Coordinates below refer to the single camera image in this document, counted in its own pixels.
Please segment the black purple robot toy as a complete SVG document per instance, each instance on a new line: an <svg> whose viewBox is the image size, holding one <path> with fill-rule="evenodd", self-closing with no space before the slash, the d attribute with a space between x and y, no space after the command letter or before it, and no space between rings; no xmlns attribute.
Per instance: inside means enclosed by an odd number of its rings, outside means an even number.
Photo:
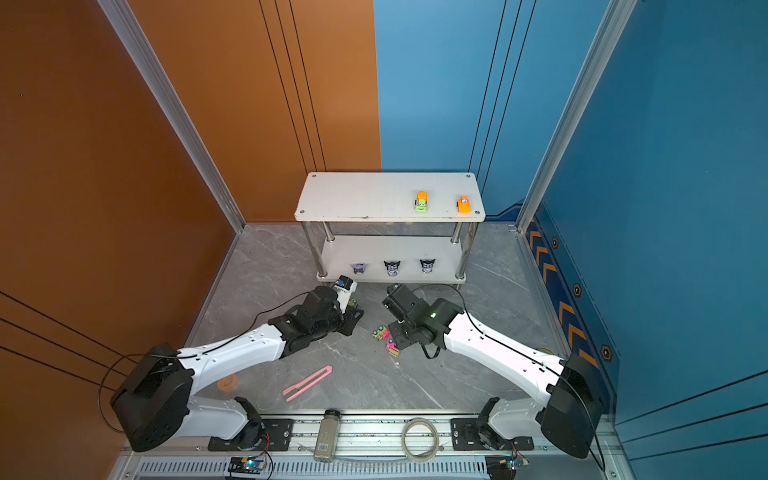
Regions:
<svg viewBox="0 0 768 480"><path fill-rule="evenodd" d="M432 274L434 271L436 260L434 258L430 259L420 259L419 260L421 271L425 275Z"/></svg>

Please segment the orange toy car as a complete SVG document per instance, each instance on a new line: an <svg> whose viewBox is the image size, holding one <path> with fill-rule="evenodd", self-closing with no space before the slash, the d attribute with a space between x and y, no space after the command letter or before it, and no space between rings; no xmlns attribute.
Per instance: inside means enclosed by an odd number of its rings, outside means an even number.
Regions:
<svg viewBox="0 0 768 480"><path fill-rule="evenodd" d="M468 196L461 196L457 200L457 211L459 214L469 214L472 212L471 203Z"/></svg>

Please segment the orange green toy truck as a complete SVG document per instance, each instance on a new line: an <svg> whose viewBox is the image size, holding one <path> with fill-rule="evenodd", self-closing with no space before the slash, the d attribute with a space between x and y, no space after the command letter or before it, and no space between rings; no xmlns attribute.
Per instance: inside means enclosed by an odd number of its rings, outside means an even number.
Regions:
<svg viewBox="0 0 768 480"><path fill-rule="evenodd" d="M419 213L428 211L428 194L426 191L419 191L414 202L414 210Z"/></svg>

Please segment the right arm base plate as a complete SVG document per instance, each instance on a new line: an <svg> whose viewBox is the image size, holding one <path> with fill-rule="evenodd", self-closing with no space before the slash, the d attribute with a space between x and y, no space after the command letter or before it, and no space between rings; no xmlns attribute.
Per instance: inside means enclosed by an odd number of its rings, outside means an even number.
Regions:
<svg viewBox="0 0 768 480"><path fill-rule="evenodd" d="M475 418L452 418L450 429L453 449L456 451L532 451L535 448L532 437L518 436L506 440L490 428L478 428Z"/></svg>

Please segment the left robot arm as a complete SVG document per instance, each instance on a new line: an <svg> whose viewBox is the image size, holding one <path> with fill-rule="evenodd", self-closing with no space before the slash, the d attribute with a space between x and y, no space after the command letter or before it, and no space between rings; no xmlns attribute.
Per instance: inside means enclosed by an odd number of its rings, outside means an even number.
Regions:
<svg viewBox="0 0 768 480"><path fill-rule="evenodd" d="M244 397L216 400L199 391L247 368L280 360L331 333L349 336L362 318L351 305L356 283L342 277L304 294L300 305L229 339L174 349L161 344L138 363L113 393L110 406L135 452L181 437L209 437L235 450L264 444L266 428Z"/></svg>

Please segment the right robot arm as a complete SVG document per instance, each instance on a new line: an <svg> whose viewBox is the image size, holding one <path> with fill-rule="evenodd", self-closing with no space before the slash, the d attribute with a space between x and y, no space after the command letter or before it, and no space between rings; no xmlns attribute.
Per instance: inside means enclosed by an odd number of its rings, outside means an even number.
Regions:
<svg viewBox="0 0 768 480"><path fill-rule="evenodd" d="M387 287L384 307L397 348L418 344L463 355L515 384L531 399L520 405L489 399L475 420L482 445L508 449L526 427L537 426L565 454L595 456L592 443L608 401L597 367L572 353L566 359L528 347L477 320L466 305L444 298L429 304L403 284Z"/></svg>

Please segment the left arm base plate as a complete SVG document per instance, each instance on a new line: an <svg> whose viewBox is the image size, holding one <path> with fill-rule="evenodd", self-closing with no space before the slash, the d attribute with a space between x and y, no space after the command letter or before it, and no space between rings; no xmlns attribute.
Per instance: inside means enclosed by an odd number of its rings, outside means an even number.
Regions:
<svg viewBox="0 0 768 480"><path fill-rule="evenodd" d="M249 422L244 431L231 440L211 437L207 446L212 452L284 452L289 449L294 427L293 419L267 418L259 426Z"/></svg>

